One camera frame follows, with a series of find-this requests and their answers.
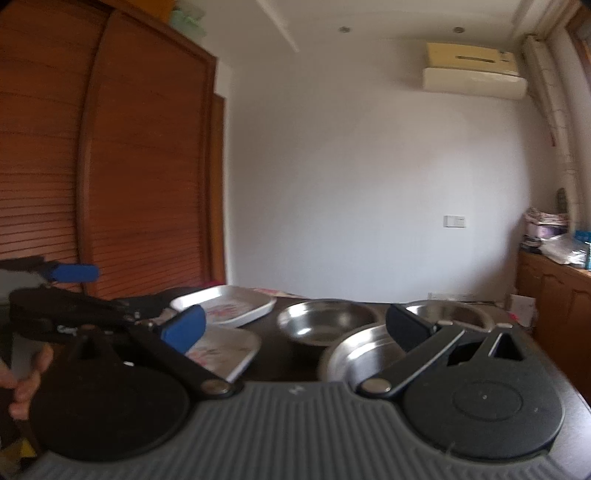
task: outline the wooden wardrobe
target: wooden wardrobe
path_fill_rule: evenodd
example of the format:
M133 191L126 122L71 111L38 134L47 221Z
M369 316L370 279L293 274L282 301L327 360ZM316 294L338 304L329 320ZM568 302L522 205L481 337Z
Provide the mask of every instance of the wooden wardrobe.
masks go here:
M123 1L9 2L0 258L94 263L85 288L104 298L220 280L215 66Z

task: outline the light switch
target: light switch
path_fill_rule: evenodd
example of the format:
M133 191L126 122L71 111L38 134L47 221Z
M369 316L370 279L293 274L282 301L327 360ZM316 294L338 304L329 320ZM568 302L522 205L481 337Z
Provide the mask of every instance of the light switch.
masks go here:
M443 226L450 228L466 228L466 217L445 215L443 217Z

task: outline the ridged surface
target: ridged surface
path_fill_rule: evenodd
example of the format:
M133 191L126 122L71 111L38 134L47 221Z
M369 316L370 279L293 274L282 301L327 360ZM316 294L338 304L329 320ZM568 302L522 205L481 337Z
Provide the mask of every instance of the ridged surface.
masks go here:
M420 442L396 408L344 384L247 384L203 403L173 440L131 460L91 464L48 453L25 480L553 480L544 456L481 464Z

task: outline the stainless steel bowl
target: stainless steel bowl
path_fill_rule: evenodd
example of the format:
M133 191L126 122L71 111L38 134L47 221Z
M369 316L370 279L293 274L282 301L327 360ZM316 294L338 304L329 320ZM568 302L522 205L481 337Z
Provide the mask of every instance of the stainless steel bowl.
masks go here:
M405 305L409 312L431 323L451 320L481 332L490 332L495 321L482 310L466 303L451 300L418 300Z
M277 325L290 339L313 347L327 347L343 334L377 321L372 309L346 300L304 301L277 317Z
M405 355L383 324L361 327L327 348L318 367L324 382L343 381L353 389Z

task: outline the finger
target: finger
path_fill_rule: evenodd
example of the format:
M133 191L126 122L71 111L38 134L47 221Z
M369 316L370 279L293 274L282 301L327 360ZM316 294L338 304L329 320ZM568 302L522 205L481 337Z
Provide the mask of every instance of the finger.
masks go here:
M18 383L17 388L14 391L14 400L16 402L31 400L40 384L41 374L35 370L31 373L29 378Z
M12 374L8 366L0 360L0 388L15 388L17 386L17 379Z
M28 420L31 402L11 403L8 406L10 416L15 420Z
M44 343L41 351L36 354L35 359L33 360L33 368L38 370L39 373L45 373L45 370L49 368L52 361L53 348L51 348L49 343Z

